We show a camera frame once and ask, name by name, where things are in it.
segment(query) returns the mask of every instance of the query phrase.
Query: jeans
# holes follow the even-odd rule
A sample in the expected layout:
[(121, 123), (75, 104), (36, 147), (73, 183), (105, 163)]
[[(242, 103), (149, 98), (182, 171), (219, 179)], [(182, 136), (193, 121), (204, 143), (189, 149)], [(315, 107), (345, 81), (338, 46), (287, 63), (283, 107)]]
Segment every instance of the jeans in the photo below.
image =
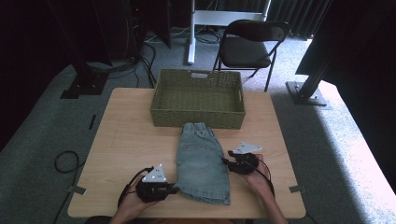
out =
[(221, 145), (204, 123), (183, 126), (177, 150), (175, 187), (198, 202), (230, 204), (230, 182)]

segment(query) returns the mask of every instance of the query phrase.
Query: person's hand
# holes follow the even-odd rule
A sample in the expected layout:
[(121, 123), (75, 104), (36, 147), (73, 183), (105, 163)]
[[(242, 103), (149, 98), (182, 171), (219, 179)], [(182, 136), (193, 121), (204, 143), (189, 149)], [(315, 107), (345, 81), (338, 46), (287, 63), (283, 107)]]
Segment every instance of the person's hand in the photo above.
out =
[(121, 223), (127, 223), (136, 217), (138, 217), (145, 209), (148, 207), (158, 203), (158, 202), (152, 202), (152, 203), (143, 203), (139, 197), (137, 197), (136, 194), (136, 184), (140, 181), (140, 179), (143, 178), (142, 175), (140, 175), (136, 181), (129, 187), (127, 194), (123, 198), (119, 209), (117, 210), (116, 214), (114, 215), (113, 218), (111, 218), (110, 224), (121, 224)]
[[(262, 172), (268, 179), (270, 179), (270, 173), (268, 171), (268, 168), (262, 163), (263, 161), (262, 154), (255, 154), (255, 156), (258, 160), (260, 160), (257, 169), (260, 172)], [(240, 175), (240, 176), (242, 176), (242, 178), (244, 178), (247, 181), (250, 188), (256, 194), (264, 193), (264, 195), (273, 196), (268, 182), (258, 172), (254, 171), (248, 175)]]

